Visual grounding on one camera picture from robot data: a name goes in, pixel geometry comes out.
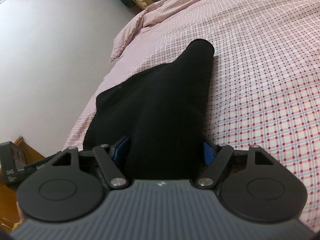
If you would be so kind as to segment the person's left hand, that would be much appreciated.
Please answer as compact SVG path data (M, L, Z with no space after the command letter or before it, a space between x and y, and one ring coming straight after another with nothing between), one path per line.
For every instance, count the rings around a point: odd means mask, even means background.
M16 207L17 207L18 216L19 216L20 220L18 223L15 224L15 227L18 227L19 225L21 225L25 221L25 218L24 218L23 212L22 212L18 202L16 202Z

